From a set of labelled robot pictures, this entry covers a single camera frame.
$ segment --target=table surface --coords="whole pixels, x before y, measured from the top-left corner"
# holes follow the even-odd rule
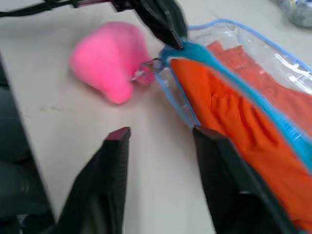
[[[36,3],[2,1],[0,10]],[[244,23],[312,62],[309,30],[288,23],[274,0],[180,0],[189,24],[216,18]],[[214,233],[201,187],[191,131],[159,85],[136,88],[126,104],[109,104],[78,81],[68,58],[75,44],[112,20],[143,29],[150,54],[162,48],[133,11],[109,4],[63,7],[22,19],[0,20],[0,51],[39,173],[56,218],[71,185],[109,132],[131,126],[125,208],[127,234]]]

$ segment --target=black robotic arm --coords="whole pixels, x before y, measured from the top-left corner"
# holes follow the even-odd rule
[[[175,0],[44,0],[22,9],[0,12],[0,18],[31,16],[64,5],[78,8],[103,2],[110,2],[117,12],[134,9],[157,39],[177,50],[183,49],[181,38],[187,38],[187,25]]]

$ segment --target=pink plush toy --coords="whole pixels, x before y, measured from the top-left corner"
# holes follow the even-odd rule
[[[130,80],[140,65],[150,60],[144,37],[137,27],[123,22],[110,22],[76,46],[70,65],[79,79],[119,104],[132,96]],[[143,85],[153,80],[153,74],[137,79]]]

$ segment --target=transparent zipper pouch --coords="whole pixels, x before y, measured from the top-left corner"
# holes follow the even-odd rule
[[[209,118],[221,128],[225,118],[244,123],[242,115],[231,115],[232,106],[238,112],[254,106],[312,171],[312,73],[307,65],[253,29],[228,19],[191,26],[184,47],[161,51],[164,69],[156,79],[188,126],[203,125]],[[244,105],[245,100],[251,106]],[[257,113],[251,115],[262,119]],[[269,135],[265,130],[261,134]]]

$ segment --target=blue trim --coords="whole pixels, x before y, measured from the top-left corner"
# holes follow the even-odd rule
[[[217,19],[213,22],[207,23],[205,25],[200,26],[191,26],[190,30],[200,30],[204,29],[206,27],[212,26],[216,23],[232,23],[236,24],[237,26],[251,32],[255,36],[259,37],[261,40],[265,41],[268,45],[278,49],[280,52],[287,55],[290,59],[292,59],[294,62],[299,63],[303,68],[305,68],[307,71],[311,71],[307,65],[305,65],[303,62],[298,60],[295,56],[289,54],[287,51],[282,49],[277,44],[273,43],[272,41],[268,40],[264,36],[262,36],[260,33],[256,32],[255,30],[228,20],[228,19]],[[280,129],[284,137],[288,140],[289,144],[292,146],[292,148],[296,151],[297,156],[305,163],[307,168],[310,172],[312,172],[312,158],[311,158],[311,152],[312,152],[312,142],[311,140],[302,132],[300,131],[295,124],[293,124],[291,121],[289,121],[279,110],[275,109],[261,94],[259,94],[254,88],[250,87],[245,81],[240,79],[238,76],[230,72],[227,68],[222,66],[221,63],[217,61],[217,59],[209,53],[209,51],[196,43],[191,43],[185,41],[184,44],[185,49],[183,51],[178,51],[170,47],[165,47],[160,52],[160,57],[165,61],[165,65],[167,67],[170,67],[168,64],[168,59],[170,57],[185,57],[191,60],[203,62],[206,65],[213,67],[214,69],[221,72],[225,77],[229,78],[229,80],[236,86],[239,87],[243,93],[247,94],[249,99],[253,101],[255,104],[257,104],[263,111],[267,113],[267,115],[270,117],[271,121],[275,123],[275,125]],[[177,78],[175,77],[175,81],[178,84],[178,87],[180,89],[180,92],[185,96],[185,93],[179,84]],[[170,90],[166,87],[165,93],[167,96],[171,96]],[[185,115],[183,112],[181,112],[181,108],[179,105],[175,102],[174,98],[169,99],[170,102],[174,105],[174,107],[178,110],[179,114],[183,119],[185,119]],[[187,105],[189,106],[189,109],[192,112],[192,115],[195,115],[192,107],[187,102]]]
[[[256,37],[260,38],[261,40],[263,40],[264,42],[266,42],[268,45],[276,48],[277,50],[279,50],[280,52],[282,52],[283,54],[287,55],[290,60],[292,60],[293,62],[297,62],[299,63],[304,69],[306,69],[307,71],[312,71],[312,69],[307,66],[304,62],[302,62],[301,60],[299,60],[295,55],[290,54],[288,51],[286,51],[285,49],[283,49],[282,47],[280,47],[278,44],[274,43],[273,41],[269,40],[268,38],[266,38],[264,35],[262,35],[261,33],[257,32],[256,30],[241,24],[239,22],[230,20],[230,19],[216,19],[214,21],[211,21],[209,23],[206,24],[202,24],[202,25],[191,25],[189,26],[189,30],[200,30],[200,29],[205,29],[207,27],[213,26],[216,23],[232,23],[235,24],[239,27],[241,27],[242,29],[245,29],[246,31],[252,33],[253,35],[255,35]]]
[[[192,117],[193,117],[193,119],[194,119],[194,121],[195,121],[194,125],[200,125],[200,122],[199,122],[199,120],[198,120],[196,114],[194,113],[194,111],[193,111],[193,109],[192,109],[192,107],[191,107],[191,105],[190,105],[190,103],[189,103],[189,101],[188,101],[188,99],[187,99],[187,97],[186,97],[186,95],[185,95],[185,93],[184,93],[184,90],[183,90],[183,88],[182,88],[182,86],[181,86],[179,80],[178,80],[177,77],[176,77],[176,74],[175,74],[174,72],[172,72],[172,71],[173,71],[172,66],[171,66],[169,63],[167,63],[167,66],[170,68],[171,74],[172,74],[172,76],[174,77],[174,79],[175,79],[175,81],[176,81],[176,83],[177,83],[177,85],[178,85],[179,90],[180,90],[180,91],[182,90],[182,93],[181,93],[181,94],[182,94],[183,99],[184,99],[186,105],[188,106],[188,108],[189,108],[189,110],[190,110],[190,112],[191,112],[191,114],[192,114]]]
[[[187,124],[188,126],[193,127],[192,125],[190,125],[190,123],[187,120],[187,117],[184,115],[182,109],[177,104],[176,99],[172,96],[172,92],[170,91],[170,89],[168,89],[168,87],[164,84],[163,79],[161,78],[160,74],[155,74],[155,78],[158,80],[161,88],[165,91],[167,99],[174,106],[175,110],[177,111],[179,116],[182,118],[183,122],[185,124]]]

